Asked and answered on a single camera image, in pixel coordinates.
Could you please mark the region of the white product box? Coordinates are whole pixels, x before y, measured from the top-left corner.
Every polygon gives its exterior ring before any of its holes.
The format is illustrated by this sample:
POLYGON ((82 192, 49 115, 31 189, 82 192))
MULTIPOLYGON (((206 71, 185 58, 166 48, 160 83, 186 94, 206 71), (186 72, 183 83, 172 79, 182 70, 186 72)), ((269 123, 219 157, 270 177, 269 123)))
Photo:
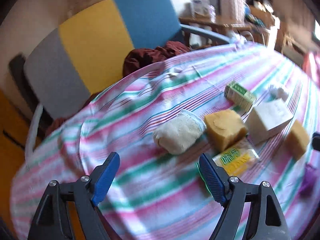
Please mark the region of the white product box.
POLYGON ((191 14, 194 18, 210 16, 210 2, 209 0, 190 0, 191 14))

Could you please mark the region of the black rolled mat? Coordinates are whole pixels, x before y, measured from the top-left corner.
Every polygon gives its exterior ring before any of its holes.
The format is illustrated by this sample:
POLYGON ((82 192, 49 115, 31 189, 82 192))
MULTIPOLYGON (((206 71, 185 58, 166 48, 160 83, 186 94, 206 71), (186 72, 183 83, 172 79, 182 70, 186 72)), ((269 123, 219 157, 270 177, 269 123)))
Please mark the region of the black rolled mat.
POLYGON ((34 113, 39 103, 24 73, 25 56, 22 53, 17 54, 9 62, 9 71, 12 75, 21 96, 26 101, 31 112, 34 113))

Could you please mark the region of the grey yellow blue chair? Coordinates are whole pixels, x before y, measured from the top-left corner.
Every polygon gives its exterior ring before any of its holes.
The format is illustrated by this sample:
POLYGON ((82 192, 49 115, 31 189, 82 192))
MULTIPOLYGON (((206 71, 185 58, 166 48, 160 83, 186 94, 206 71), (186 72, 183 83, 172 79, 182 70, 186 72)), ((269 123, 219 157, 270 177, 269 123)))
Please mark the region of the grey yellow blue chair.
POLYGON ((25 156, 33 154, 43 111, 53 119, 75 114, 90 95, 121 80, 130 51, 183 42, 187 33, 230 42, 215 32, 181 24, 171 0, 104 0, 59 25, 23 66, 38 100, 25 156))

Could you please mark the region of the small green box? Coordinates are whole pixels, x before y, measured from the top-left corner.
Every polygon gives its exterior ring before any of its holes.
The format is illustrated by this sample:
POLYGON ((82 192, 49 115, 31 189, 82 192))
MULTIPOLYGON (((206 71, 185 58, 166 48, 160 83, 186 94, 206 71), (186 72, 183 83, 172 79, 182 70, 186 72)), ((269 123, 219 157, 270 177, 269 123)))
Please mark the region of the small green box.
POLYGON ((250 90, 247 90, 235 81, 225 86, 224 96, 245 112, 248 112, 252 108, 257 99, 250 90))

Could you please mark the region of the yellow sponge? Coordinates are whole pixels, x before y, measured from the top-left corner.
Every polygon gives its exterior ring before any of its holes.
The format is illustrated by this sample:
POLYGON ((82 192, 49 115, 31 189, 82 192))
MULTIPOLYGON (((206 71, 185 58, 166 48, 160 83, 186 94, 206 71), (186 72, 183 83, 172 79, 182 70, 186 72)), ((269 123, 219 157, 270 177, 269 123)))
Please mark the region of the yellow sponge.
POLYGON ((302 124, 295 120, 284 141, 286 149, 295 161, 299 161, 306 153, 309 142, 309 134, 302 124))

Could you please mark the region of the white cardboard box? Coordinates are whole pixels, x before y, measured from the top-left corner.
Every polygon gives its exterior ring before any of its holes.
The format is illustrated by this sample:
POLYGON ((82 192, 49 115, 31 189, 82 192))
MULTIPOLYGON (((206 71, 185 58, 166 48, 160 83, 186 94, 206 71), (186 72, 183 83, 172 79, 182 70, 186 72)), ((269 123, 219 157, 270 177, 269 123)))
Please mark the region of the white cardboard box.
POLYGON ((250 140, 257 145, 280 133, 292 120, 293 114, 282 99, 254 106, 245 124, 250 140))

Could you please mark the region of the Weidan cracker packet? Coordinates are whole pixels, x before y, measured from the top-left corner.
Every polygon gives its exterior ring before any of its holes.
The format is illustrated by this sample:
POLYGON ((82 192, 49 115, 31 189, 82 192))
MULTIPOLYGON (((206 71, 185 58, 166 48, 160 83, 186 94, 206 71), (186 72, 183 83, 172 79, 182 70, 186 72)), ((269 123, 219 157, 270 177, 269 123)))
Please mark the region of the Weidan cracker packet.
POLYGON ((206 154, 217 166, 223 167, 229 176, 239 178, 260 161, 254 147, 246 137, 221 153, 210 150, 206 154))

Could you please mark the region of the cluttered shelf unit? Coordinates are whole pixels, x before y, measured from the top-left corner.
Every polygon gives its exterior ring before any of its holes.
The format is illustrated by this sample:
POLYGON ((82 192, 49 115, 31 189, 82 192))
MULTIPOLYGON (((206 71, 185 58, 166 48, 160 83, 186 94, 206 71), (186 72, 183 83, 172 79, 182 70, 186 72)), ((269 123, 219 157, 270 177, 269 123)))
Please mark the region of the cluttered shelf unit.
POLYGON ((274 49, 280 29, 280 19, 274 14, 273 0, 246 0, 246 5, 248 5, 246 20, 260 35, 260 43, 274 49))

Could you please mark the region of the dark red cloth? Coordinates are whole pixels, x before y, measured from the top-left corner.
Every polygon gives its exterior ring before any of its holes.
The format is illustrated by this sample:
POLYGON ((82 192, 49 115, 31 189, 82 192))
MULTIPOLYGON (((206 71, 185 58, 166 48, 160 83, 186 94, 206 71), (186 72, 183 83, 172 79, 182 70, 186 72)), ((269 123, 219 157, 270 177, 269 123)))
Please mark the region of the dark red cloth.
POLYGON ((123 63, 123 77, 156 62, 191 52, 191 49, 179 41, 168 41, 163 47, 155 49, 140 48, 128 53, 123 63))

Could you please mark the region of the striped tablecloth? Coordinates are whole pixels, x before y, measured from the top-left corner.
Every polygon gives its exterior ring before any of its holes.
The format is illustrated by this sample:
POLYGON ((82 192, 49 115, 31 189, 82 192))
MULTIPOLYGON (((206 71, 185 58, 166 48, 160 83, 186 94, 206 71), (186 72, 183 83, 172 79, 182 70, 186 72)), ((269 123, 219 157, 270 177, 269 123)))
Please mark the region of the striped tablecloth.
POLYGON ((231 112, 248 118, 226 99, 237 82, 256 96, 274 99, 271 86, 288 94, 286 105, 307 133, 319 131, 319 88, 280 53, 259 44, 229 44, 193 51, 144 67, 105 89, 44 139, 12 181, 10 211, 19 239, 26 239, 40 199, 51 180, 73 182, 90 174, 111 152, 120 167, 99 208, 122 239, 208 239, 221 206, 197 169, 199 156, 214 154, 206 134, 185 139, 178 153, 175 131, 187 117, 231 112))

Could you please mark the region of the yellow sponge block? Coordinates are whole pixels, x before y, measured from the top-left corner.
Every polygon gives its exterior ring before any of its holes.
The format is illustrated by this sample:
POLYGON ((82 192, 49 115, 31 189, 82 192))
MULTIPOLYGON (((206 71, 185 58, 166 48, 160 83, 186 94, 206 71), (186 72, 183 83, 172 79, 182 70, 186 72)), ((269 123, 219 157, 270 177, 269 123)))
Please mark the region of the yellow sponge block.
POLYGON ((207 134, 218 152, 241 140, 248 133, 241 116, 234 110, 227 109, 204 116, 207 134))

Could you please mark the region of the white plastic bag ball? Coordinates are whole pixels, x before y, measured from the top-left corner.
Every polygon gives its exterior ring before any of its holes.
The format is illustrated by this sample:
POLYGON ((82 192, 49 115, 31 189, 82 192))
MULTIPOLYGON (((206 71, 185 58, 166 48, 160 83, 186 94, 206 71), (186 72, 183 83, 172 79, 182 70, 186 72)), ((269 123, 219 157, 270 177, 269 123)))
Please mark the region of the white plastic bag ball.
POLYGON ((282 99, 284 102, 286 102, 289 97, 287 88, 283 85, 270 85, 268 91, 276 99, 282 99))

